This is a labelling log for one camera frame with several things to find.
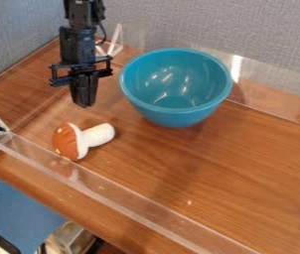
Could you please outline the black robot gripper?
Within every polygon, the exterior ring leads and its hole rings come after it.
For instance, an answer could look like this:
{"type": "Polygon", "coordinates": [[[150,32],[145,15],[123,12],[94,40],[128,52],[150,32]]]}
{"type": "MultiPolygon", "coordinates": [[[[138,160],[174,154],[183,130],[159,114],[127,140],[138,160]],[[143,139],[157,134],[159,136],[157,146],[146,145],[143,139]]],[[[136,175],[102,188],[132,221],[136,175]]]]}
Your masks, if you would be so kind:
{"type": "Polygon", "coordinates": [[[61,60],[51,65],[51,86],[70,84],[72,101],[80,107],[95,103],[98,78],[112,75],[112,57],[95,57],[95,32],[96,29],[60,27],[61,60]]]}

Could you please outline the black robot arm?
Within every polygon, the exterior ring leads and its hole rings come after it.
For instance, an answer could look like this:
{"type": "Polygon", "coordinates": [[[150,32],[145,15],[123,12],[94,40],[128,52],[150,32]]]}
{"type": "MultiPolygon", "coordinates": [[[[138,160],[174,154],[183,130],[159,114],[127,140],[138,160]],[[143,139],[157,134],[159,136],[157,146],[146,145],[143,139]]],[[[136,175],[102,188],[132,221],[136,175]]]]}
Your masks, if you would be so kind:
{"type": "Polygon", "coordinates": [[[87,108],[95,103],[98,80],[112,75],[112,56],[98,57],[96,29],[106,33],[103,0],[64,0],[67,27],[60,27],[61,61],[49,66],[52,87],[67,85],[74,103],[87,108]]]}

